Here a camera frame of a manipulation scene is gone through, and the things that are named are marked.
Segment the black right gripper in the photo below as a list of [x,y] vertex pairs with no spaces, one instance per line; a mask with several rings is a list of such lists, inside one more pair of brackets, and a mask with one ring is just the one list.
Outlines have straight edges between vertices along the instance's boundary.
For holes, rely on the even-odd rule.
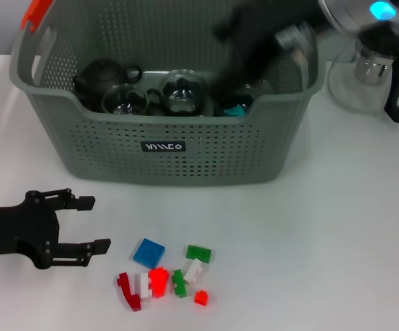
[[323,29],[318,0],[248,0],[216,23],[213,35],[225,41],[231,53],[228,65],[212,78],[212,99],[229,97],[258,79],[269,62],[283,52],[276,35],[302,23]]

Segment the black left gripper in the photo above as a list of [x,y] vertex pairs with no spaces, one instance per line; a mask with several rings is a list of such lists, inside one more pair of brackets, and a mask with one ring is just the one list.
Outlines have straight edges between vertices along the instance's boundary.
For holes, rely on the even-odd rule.
[[55,211],[91,211],[95,201],[93,196],[76,197],[66,188],[29,191],[19,205],[0,207],[0,255],[24,255],[40,270],[52,266],[87,267],[93,256],[107,253],[111,240],[58,243]]

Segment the glass teacup with black holder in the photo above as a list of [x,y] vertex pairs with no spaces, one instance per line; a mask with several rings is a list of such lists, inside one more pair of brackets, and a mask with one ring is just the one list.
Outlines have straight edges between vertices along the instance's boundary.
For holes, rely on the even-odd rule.
[[104,93],[101,108],[108,114],[147,116],[150,100],[147,92],[136,85],[123,83],[112,86]]
[[223,110],[232,108],[236,105],[244,105],[247,110],[247,114],[254,102],[254,99],[254,88],[251,85],[244,85],[241,89],[235,91],[233,94],[219,99],[214,104],[214,116],[224,117]]
[[158,88],[147,90],[150,105],[169,117],[195,117],[203,113],[207,93],[203,80],[192,70],[165,74]]

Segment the teal building brick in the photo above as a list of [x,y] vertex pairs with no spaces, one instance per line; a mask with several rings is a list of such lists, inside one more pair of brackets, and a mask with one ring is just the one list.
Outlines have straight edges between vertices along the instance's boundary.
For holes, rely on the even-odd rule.
[[232,108],[224,109],[224,117],[243,117],[245,116],[247,110],[244,105],[236,105]]

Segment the grey-green perforated storage bin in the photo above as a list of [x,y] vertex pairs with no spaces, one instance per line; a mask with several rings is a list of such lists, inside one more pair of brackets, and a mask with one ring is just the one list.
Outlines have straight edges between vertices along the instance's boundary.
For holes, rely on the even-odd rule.
[[254,88],[244,117],[92,112],[72,78],[97,59],[143,69],[139,88],[156,88],[175,69],[209,79],[226,53],[212,25],[238,0],[54,0],[36,32],[21,29],[10,79],[28,97],[66,168],[99,181],[145,185],[263,183],[283,169],[325,60],[279,57]]

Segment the blue flat building brick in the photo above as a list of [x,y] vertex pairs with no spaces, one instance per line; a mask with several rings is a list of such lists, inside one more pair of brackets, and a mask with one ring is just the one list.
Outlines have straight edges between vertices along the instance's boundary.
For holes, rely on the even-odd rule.
[[134,253],[132,259],[146,268],[154,269],[157,267],[164,252],[164,246],[144,238]]

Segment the red curved building brick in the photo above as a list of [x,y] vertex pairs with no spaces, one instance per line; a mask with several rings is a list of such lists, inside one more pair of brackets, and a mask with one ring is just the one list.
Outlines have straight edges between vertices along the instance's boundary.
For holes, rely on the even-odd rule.
[[138,294],[132,294],[130,288],[129,277],[126,272],[120,273],[118,279],[116,280],[118,287],[121,288],[123,296],[134,312],[141,310],[141,298]]

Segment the white and red building brick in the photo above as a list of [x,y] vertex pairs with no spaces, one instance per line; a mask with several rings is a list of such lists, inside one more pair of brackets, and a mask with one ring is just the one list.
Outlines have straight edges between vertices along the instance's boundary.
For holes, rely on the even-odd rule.
[[135,276],[135,288],[138,292],[140,300],[147,301],[152,298],[152,286],[148,272],[142,272]]

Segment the orange-red sloped building brick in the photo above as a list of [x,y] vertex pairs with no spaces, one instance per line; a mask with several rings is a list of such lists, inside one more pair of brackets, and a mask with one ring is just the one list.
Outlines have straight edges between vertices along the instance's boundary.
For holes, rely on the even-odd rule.
[[163,267],[149,271],[150,285],[154,298],[161,298],[165,295],[169,272]]

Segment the green stepped building brick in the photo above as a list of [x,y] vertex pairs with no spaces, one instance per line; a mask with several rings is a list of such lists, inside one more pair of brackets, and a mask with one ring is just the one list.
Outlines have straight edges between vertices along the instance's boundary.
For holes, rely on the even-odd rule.
[[178,296],[179,298],[185,298],[187,296],[187,289],[181,269],[175,270],[173,272],[171,280],[174,286],[175,295]]

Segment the dark green building brick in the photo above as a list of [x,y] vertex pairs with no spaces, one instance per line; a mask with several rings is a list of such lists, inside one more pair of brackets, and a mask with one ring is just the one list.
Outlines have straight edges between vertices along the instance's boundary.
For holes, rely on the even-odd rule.
[[185,257],[187,259],[198,259],[203,263],[209,263],[212,257],[212,251],[197,245],[188,245]]

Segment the black clay teapot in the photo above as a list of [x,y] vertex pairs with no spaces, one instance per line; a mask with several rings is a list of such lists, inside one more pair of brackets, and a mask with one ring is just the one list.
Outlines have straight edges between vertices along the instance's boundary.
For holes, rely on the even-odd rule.
[[138,83],[143,69],[136,64],[121,65],[111,59],[97,59],[72,78],[75,94],[99,102],[111,87]]

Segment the glass pitcher with black lid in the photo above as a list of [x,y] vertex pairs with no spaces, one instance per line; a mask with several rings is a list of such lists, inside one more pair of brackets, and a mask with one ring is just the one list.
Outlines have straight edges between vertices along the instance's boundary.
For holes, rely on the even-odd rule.
[[360,32],[332,62],[327,89],[345,110],[385,113],[399,123],[399,26],[381,23]]

